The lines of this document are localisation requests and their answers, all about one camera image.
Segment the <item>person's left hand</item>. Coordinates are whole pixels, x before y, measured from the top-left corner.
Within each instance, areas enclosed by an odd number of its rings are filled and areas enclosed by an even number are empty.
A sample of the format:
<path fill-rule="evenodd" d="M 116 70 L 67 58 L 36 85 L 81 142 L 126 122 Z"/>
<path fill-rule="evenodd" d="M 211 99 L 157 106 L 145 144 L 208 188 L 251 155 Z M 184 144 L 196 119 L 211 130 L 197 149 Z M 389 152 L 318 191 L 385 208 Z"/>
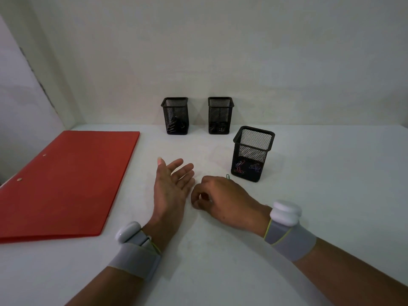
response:
<path fill-rule="evenodd" d="M 167 175 L 164 178 L 155 179 L 154 184 L 154 208 L 150 221 L 160 225 L 166 232 L 174 235 L 184 216 L 187 197 L 184 197 L 182 187 L 194 179 L 194 171 L 190 171 L 180 180 L 174 180 L 174 172 L 183 167 L 184 160 L 176 159 L 167 166 Z"/>

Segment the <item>person's right hand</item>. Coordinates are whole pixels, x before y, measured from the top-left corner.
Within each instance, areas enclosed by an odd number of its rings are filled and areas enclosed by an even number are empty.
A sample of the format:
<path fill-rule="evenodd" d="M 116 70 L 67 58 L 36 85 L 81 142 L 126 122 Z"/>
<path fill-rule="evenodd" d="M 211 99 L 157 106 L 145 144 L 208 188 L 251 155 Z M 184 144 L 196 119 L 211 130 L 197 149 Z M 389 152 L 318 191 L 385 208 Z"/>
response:
<path fill-rule="evenodd" d="M 192 190 L 191 203 L 198 199 L 212 201 L 211 210 L 203 210 L 219 222 L 264 237 L 272 208 L 251 197 L 233 180 L 204 176 Z"/>

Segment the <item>person's right forearm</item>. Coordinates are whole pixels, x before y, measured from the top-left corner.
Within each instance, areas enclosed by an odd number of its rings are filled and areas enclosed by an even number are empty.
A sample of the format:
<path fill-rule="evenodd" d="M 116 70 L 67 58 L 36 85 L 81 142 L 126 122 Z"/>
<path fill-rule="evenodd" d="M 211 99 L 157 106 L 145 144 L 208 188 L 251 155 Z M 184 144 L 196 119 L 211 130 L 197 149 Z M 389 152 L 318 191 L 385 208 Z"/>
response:
<path fill-rule="evenodd" d="M 321 238 L 291 263 L 335 306 L 408 306 L 408 286 Z"/>

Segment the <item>person's left forearm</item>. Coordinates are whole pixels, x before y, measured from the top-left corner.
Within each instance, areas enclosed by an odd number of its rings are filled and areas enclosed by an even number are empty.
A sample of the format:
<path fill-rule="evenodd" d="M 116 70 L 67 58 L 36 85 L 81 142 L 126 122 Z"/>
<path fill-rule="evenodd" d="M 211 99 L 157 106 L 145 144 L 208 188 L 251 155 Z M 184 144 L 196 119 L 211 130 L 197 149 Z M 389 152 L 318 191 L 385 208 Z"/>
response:
<path fill-rule="evenodd" d="M 161 255 L 174 236 L 151 221 L 141 230 Z M 141 278 L 107 266 L 65 306 L 131 306 L 145 283 Z"/>

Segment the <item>black mesh pen holder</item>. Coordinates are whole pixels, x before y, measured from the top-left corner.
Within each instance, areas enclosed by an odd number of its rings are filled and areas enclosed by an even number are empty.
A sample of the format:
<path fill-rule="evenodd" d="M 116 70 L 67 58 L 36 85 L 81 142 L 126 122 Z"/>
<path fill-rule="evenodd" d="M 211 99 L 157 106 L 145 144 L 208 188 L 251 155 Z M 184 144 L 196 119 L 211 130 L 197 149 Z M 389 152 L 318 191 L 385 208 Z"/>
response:
<path fill-rule="evenodd" d="M 234 152 L 232 164 L 234 164 L 240 158 L 247 158 L 262 162 L 264 167 L 267 154 L 272 149 L 274 138 L 275 133 L 272 131 L 250 126 L 240 127 L 233 139 Z M 240 176 L 232 172 L 231 166 L 231 174 L 251 182 L 258 182 L 262 172 L 256 175 Z"/>
<path fill-rule="evenodd" d="M 209 97 L 208 98 L 208 123 L 216 122 L 216 121 L 228 122 L 229 132 L 230 132 L 233 107 L 234 107 L 234 103 L 231 97 Z"/>
<path fill-rule="evenodd" d="M 189 126 L 188 97 L 166 97 L 161 107 L 164 111 L 165 126 L 172 117 L 183 119 Z"/>

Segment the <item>pile of coloured paper clips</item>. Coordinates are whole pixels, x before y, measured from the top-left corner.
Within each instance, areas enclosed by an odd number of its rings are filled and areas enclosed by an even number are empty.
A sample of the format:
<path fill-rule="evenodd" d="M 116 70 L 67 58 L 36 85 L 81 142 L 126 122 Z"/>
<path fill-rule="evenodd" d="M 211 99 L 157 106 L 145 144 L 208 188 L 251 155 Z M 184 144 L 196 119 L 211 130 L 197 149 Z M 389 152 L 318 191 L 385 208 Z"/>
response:
<path fill-rule="evenodd" d="M 263 169 L 263 163 L 247 158 L 240 158 L 232 164 L 232 172 L 240 176 L 260 174 Z"/>

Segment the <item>white wrist tracker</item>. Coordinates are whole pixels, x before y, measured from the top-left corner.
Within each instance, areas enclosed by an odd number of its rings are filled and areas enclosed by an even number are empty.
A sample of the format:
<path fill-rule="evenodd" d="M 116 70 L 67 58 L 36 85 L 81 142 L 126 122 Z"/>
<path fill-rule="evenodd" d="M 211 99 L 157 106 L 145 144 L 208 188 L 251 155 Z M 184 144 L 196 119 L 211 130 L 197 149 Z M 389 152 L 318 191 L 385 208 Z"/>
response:
<path fill-rule="evenodd" d="M 137 221 L 129 222 L 123 226 L 115 235 L 115 240 L 119 244 L 123 244 L 141 231 L 142 227 Z"/>
<path fill-rule="evenodd" d="M 302 208 L 293 202 L 276 200 L 273 202 L 270 217 L 280 225 L 293 227 L 298 225 L 302 212 Z"/>

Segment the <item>grey wrist band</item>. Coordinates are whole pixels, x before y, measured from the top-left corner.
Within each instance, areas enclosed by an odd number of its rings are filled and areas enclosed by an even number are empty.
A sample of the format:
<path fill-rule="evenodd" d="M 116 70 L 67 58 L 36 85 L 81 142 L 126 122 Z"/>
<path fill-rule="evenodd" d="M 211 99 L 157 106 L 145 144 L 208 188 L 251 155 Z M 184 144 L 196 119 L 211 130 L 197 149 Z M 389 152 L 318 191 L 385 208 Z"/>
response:
<path fill-rule="evenodd" d="M 263 239 L 290 262 L 305 257 L 317 242 L 317 237 L 301 224 L 289 227 L 273 220 Z"/>
<path fill-rule="evenodd" d="M 161 252 L 142 230 L 125 241 L 108 267 L 127 272 L 148 282 L 161 261 Z"/>

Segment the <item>red file folder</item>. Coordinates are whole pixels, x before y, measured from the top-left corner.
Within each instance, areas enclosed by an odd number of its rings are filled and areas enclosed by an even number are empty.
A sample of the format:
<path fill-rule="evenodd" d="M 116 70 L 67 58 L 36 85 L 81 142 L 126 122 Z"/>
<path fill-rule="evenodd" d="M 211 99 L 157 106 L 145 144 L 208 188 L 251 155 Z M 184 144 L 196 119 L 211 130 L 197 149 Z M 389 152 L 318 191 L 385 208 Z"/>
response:
<path fill-rule="evenodd" d="M 139 137 L 59 134 L 0 186 L 0 244 L 101 235 Z"/>

